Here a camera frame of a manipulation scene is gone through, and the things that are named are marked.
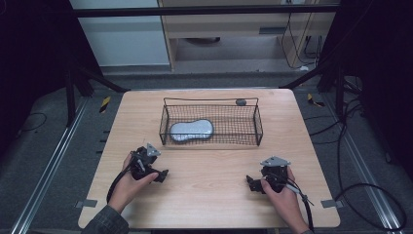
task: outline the black floor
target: black floor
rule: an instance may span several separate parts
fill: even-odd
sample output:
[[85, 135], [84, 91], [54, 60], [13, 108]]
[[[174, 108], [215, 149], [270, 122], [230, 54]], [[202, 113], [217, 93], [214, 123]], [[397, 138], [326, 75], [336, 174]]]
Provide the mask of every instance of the black floor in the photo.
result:
[[[238, 88], [238, 87], [270, 87], [274, 88], [297, 77], [287, 73], [222, 73], [219, 75], [167, 76], [167, 74], [151, 77], [112, 77], [116, 83], [134, 90], [139, 89], [194, 89], [194, 88]], [[86, 199], [89, 186], [104, 148], [122, 94], [94, 84], [93, 97], [79, 97], [78, 105], [86, 102], [85, 114], [70, 140], [63, 158], [53, 174], [50, 186], [39, 203], [35, 216], [31, 220], [30, 230], [79, 231], [77, 220], [80, 209], [75, 208], [78, 201]], [[310, 134], [316, 133], [333, 123], [334, 115], [327, 105], [322, 107], [308, 102], [308, 93], [313, 94], [314, 101], [328, 104], [332, 94], [318, 94], [313, 84], [309, 83], [295, 90], [297, 102], [307, 124]], [[99, 113], [104, 98], [111, 96], [105, 113]], [[349, 101], [355, 95], [346, 95]], [[36, 184], [46, 169], [49, 160], [60, 141], [66, 124], [65, 92], [59, 90], [40, 98], [33, 106], [33, 115], [27, 119], [21, 135], [8, 151], [9, 160], [2, 165], [0, 177], [0, 230], [9, 233], [30, 199]], [[338, 176], [337, 142], [340, 126], [336, 125], [326, 132], [312, 136], [314, 147], [333, 196], [340, 192]], [[371, 131], [368, 121], [362, 117], [362, 109], [352, 113], [348, 118], [348, 136], [357, 146], [358, 154], [367, 166], [378, 185], [389, 191], [402, 205], [408, 217], [413, 214], [411, 198], [413, 184], [403, 168], [396, 162], [388, 164], [385, 152]], [[342, 139], [340, 148], [340, 170], [343, 186], [363, 182], [362, 172], [357, 160], [352, 156], [352, 147]], [[348, 200], [357, 210], [370, 218], [378, 226], [383, 226], [377, 214], [374, 199], [366, 192], [365, 187], [356, 188], [347, 194]], [[387, 199], [391, 210], [399, 222], [402, 215], [392, 200]], [[341, 224], [336, 228], [317, 229], [317, 233], [386, 233], [362, 220], [349, 205], [338, 210]], [[404, 233], [413, 233], [410, 219]]]

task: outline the wire mesh basket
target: wire mesh basket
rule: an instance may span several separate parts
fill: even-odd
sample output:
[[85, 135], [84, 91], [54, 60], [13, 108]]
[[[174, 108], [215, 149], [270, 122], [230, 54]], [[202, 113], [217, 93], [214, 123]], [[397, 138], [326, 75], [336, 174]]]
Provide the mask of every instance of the wire mesh basket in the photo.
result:
[[163, 145], [231, 143], [260, 145], [258, 98], [164, 98], [159, 135]]

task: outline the sleeve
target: sleeve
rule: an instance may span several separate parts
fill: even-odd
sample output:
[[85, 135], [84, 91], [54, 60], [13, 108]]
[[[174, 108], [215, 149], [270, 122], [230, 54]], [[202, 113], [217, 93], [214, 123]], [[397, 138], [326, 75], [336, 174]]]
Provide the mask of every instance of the sleeve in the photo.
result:
[[126, 234], [129, 231], [124, 218], [106, 205], [83, 229], [82, 234]]

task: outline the human hand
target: human hand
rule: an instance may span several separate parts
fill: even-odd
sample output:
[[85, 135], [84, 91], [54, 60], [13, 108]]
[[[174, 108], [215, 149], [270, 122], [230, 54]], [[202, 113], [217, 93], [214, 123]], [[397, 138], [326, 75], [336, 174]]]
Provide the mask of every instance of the human hand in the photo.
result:
[[[125, 159], [122, 170], [128, 166], [130, 160], [131, 154]], [[108, 205], [120, 214], [125, 206], [133, 200], [136, 194], [147, 184], [151, 183], [157, 176], [158, 173], [153, 173], [140, 180], [135, 180], [131, 176], [131, 172], [125, 173], [116, 184]]]
[[[295, 177], [290, 167], [287, 168], [287, 173], [288, 178], [294, 181]], [[293, 233], [303, 233], [309, 230], [309, 226], [301, 215], [297, 194], [286, 187], [277, 193], [264, 178], [261, 178], [261, 185], [277, 213]]]

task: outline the blue-gray object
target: blue-gray object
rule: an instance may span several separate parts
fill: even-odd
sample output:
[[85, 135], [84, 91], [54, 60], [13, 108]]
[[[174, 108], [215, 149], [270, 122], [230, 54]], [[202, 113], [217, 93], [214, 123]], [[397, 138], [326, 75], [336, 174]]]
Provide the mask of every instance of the blue-gray object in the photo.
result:
[[189, 139], [206, 139], [213, 134], [213, 126], [209, 120], [202, 119], [189, 123], [176, 123], [170, 127], [170, 136], [176, 141]]

